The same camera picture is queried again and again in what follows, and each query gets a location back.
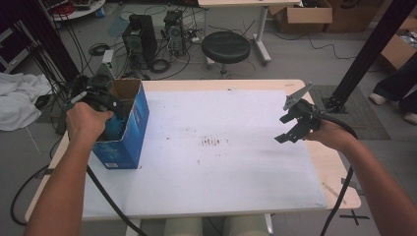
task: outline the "person's arm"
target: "person's arm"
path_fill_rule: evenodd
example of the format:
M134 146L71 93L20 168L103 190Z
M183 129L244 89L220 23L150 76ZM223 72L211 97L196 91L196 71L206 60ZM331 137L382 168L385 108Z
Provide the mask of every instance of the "person's arm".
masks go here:
M89 153L111 116L82 102L67 112L71 141L36 203L25 235L80 235Z
M417 207L378 162L353 136L329 121L306 140L342 152L352 165L381 235L416 235Z

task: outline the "wrist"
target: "wrist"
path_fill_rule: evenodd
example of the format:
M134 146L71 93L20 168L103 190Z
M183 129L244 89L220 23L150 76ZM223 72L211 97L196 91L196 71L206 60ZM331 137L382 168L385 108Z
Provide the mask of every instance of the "wrist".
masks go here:
M343 139L343 143L341 144L340 148L338 149L344 155L347 155L352 150L356 149L356 146L359 144L359 141L356 140L350 134L346 134L347 136Z
M77 148L88 149L89 151L95 144L96 137L88 134L76 134L70 137L70 146L76 146Z

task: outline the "stool seat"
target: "stool seat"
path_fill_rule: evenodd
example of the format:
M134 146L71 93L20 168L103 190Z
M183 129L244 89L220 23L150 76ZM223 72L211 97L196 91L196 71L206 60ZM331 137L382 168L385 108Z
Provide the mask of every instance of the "stool seat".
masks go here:
M217 31L205 37L202 50L215 62L234 64L249 57L251 44L244 36L235 32Z

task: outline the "blue cardboard box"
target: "blue cardboard box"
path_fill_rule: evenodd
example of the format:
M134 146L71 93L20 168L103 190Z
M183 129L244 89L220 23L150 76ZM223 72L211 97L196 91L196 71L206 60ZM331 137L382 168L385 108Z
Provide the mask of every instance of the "blue cardboard box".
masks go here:
M115 80L111 93L130 110L126 128L121 140L101 141L99 138L92 152L107 169L137 169L149 118L144 87L141 80Z

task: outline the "forearm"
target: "forearm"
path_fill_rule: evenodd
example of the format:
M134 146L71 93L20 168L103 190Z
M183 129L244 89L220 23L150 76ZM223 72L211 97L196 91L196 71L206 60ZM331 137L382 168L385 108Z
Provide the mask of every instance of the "forearm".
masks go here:
M92 143L73 139L46 183L25 235L79 235Z
M382 235L415 235L417 210L375 156L360 142L350 140L342 151L364 190Z

